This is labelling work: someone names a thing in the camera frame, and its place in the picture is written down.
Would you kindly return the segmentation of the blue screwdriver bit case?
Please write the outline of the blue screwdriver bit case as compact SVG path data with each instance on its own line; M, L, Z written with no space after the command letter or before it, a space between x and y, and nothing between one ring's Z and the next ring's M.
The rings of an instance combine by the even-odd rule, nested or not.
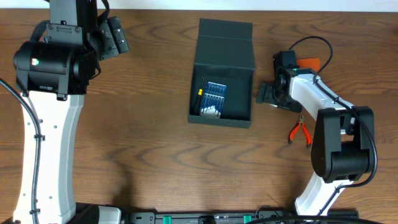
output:
M227 86L219 83L208 82L202 94L200 116L207 118L221 118Z

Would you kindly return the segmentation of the black yellow screwdriver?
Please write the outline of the black yellow screwdriver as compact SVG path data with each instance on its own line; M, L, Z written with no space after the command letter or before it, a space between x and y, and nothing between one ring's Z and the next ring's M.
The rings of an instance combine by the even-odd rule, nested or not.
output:
M198 94L195 98L195 102L193 105L193 114L194 115L199 115L200 114L200 105L201 105L201 100L202 100L202 96L203 96L203 84L204 84L205 78L202 79L202 83L200 85Z

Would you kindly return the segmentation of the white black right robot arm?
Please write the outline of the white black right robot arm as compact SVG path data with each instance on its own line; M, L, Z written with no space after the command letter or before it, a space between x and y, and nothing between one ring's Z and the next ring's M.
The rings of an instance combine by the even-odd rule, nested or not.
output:
M356 107L328 88L311 68L275 69L272 83L261 83L257 103L299 113L315 120L311 146L312 177L295 199L300 216L325 216L348 188L367 185L377 171L374 113Z

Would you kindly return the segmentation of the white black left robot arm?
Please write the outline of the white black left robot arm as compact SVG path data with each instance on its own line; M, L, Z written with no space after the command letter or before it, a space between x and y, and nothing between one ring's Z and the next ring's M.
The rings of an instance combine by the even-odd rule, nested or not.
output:
M96 1L50 1L14 55L16 89L24 118L22 182L13 223L124 223L109 205L77 203L73 193L75 136L89 82L100 61L129 46L118 17Z

